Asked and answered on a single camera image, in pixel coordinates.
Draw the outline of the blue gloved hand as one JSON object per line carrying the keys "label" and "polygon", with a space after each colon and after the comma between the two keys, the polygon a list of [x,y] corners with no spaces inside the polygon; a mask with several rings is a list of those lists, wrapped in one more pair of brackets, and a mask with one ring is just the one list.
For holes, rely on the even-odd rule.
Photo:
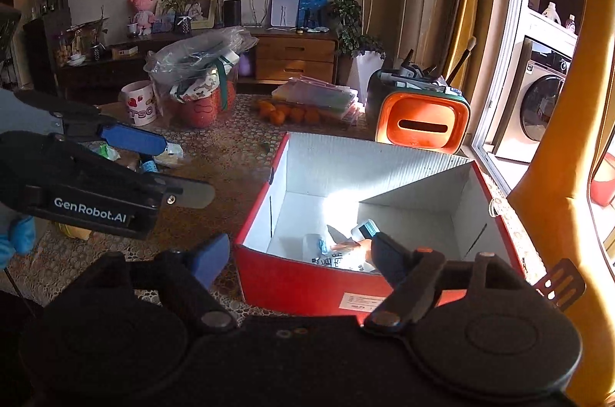
{"label": "blue gloved hand", "polygon": [[8,226],[8,230],[1,234],[0,269],[3,271],[17,254],[28,254],[36,241],[32,216],[21,216],[13,219]]}

